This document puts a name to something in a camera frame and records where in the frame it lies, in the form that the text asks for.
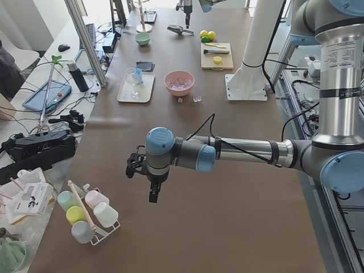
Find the white chair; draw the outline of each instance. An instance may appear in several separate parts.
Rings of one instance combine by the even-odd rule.
[[[21,71],[29,67],[39,58],[39,53],[36,51],[17,48],[1,30],[0,40],[6,51],[14,57],[15,63]]]

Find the brown table surface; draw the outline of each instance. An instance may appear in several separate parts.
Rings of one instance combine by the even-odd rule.
[[[230,102],[224,83],[230,72],[200,68],[202,29],[230,43],[233,72],[240,67],[251,23],[246,10],[203,14],[195,7],[195,36],[179,36],[167,26],[183,26],[184,13],[158,9],[145,47],[134,41],[138,19],[132,12],[68,175],[80,186],[99,187],[122,226],[97,246],[82,245],[56,205],[29,272],[326,272],[295,170],[223,160],[211,173],[171,167],[157,204],[148,203],[145,176],[125,176],[130,153],[157,126],[184,137],[216,113],[213,132],[221,137],[279,140],[282,129],[274,95],[267,102]],[[120,104],[124,70],[140,60],[156,64],[151,101]],[[181,104],[163,84],[173,70],[196,79]],[[202,103],[195,104],[195,96]],[[201,134],[209,134],[208,126]]]

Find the computer mouse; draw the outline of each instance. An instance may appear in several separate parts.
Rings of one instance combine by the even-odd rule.
[[[63,51],[66,51],[66,50],[68,50],[68,49],[70,49],[71,47],[69,46],[69,45],[67,45],[67,44],[60,44],[59,46],[58,46],[58,51],[59,52],[63,52]]]

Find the black thermos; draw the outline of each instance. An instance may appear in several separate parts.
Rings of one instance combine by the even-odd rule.
[[[74,61],[67,62],[68,70],[72,75],[72,78],[74,79],[78,89],[81,92],[86,92],[89,90],[89,87],[87,86],[87,83],[85,81],[84,75],[82,75],[82,72],[77,67],[77,64]]]

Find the pink bowl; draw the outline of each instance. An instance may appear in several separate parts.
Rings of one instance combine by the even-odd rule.
[[[191,80],[192,85],[187,88],[177,90],[177,89],[168,87],[167,82],[170,79],[175,79],[175,80],[182,79],[182,80],[186,80],[186,81]],[[166,86],[167,90],[173,96],[177,96],[177,97],[181,97],[181,96],[184,96],[184,95],[187,95],[188,93],[190,93],[194,84],[195,84],[195,78],[193,77],[193,75],[191,73],[188,73],[187,71],[173,71],[164,77],[164,85]]]

